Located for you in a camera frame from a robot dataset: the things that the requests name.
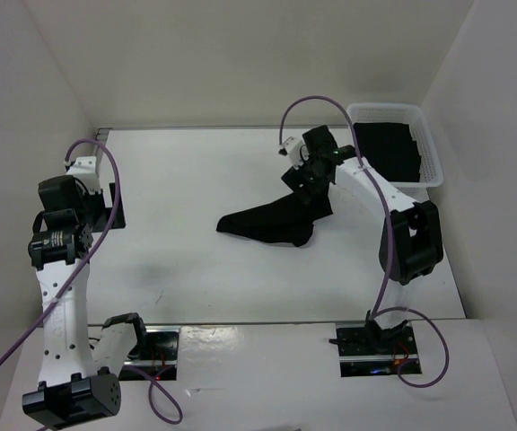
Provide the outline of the black skirt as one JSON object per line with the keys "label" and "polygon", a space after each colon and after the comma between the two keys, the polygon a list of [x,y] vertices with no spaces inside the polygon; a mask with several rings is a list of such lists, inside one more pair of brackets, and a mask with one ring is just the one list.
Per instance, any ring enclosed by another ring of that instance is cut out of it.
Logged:
{"label": "black skirt", "polygon": [[258,242],[305,245],[314,232],[314,222],[332,216],[330,200],[303,204],[294,193],[271,203],[222,216],[216,226],[228,233]]}

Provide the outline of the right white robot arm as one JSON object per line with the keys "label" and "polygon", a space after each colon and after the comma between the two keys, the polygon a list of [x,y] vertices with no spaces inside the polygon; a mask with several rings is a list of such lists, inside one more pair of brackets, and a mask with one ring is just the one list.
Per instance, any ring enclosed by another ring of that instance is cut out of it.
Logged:
{"label": "right white robot arm", "polygon": [[357,198],[381,223],[381,287],[364,322],[365,345],[387,353],[407,326],[410,290],[443,259],[438,209],[419,202],[387,181],[354,145],[340,146],[326,126],[279,141],[291,164],[283,182],[305,204],[335,185]]}

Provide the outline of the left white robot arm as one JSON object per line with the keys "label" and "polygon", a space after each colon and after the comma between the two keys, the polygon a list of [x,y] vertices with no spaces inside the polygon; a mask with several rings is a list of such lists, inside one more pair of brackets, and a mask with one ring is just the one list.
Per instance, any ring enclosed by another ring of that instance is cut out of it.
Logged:
{"label": "left white robot arm", "polygon": [[97,344],[89,341],[87,285],[98,244],[92,236],[127,225],[116,184],[112,207],[97,181],[69,174],[42,181],[38,193],[43,209],[28,253],[41,292],[44,345],[38,387],[23,394],[22,410],[48,430],[63,430],[119,413],[119,374],[128,357],[147,353],[150,337],[131,312],[108,318]]}

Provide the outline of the black folded skirts stack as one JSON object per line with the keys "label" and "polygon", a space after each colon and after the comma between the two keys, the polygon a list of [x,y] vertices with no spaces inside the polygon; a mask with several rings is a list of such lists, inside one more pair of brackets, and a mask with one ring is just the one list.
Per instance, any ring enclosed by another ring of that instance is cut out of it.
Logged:
{"label": "black folded skirts stack", "polygon": [[410,127],[403,123],[355,123],[361,154],[386,180],[419,182],[422,158]]}

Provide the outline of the white plastic basket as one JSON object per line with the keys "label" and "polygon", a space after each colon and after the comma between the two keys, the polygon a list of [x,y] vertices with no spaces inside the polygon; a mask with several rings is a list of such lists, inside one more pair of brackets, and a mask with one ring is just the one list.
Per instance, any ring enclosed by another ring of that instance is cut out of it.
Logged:
{"label": "white plastic basket", "polygon": [[346,111],[353,123],[401,123],[409,127],[421,156],[419,181],[391,181],[398,189],[437,188],[443,184],[443,169],[434,139],[420,107],[406,103],[352,103]]}

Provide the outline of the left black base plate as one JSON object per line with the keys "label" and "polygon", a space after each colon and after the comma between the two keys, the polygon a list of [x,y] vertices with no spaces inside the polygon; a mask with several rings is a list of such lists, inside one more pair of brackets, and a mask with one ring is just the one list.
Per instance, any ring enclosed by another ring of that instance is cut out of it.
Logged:
{"label": "left black base plate", "polygon": [[157,381],[176,381],[179,344],[179,327],[148,326],[144,343],[135,347],[127,356],[124,369],[119,374],[119,380],[143,380],[142,375],[127,370],[128,366],[133,366],[155,377]]}

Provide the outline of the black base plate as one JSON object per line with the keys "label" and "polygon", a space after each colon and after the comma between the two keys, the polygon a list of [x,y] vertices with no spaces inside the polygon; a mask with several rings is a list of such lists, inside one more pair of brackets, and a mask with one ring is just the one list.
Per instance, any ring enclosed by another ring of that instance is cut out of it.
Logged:
{"label": "black base plate", "polygon": [[414,331],[411,326],[390,347],[373,347],[361,323],[336,326],[336,334],[329,344],[337,348],[340,373],[346,377],[396,375],[401,365],[402,374],[421,374]]}
{"label": "black base plate", "polygon": [[142,375],[127,370],[128,366],[133,366],[155,377],[157,381],[176,381],[179,344],[179,327],[148,326],[144,343],[135,347],[127,356],[124,369],[119,374],[119,380],[143,380]]}

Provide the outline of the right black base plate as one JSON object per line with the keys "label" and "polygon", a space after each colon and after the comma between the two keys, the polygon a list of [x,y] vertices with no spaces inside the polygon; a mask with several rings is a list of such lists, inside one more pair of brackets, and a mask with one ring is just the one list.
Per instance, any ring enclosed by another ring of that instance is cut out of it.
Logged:
{"label": "right black base plate", "polygon": [[390,347],[373,347],[361,323],[336,326],[336,334],[329,344],[337,348],[340,373],[346,377],[396,375],[401,365],[402,374],[421,374],[414,331],[411,326]]}

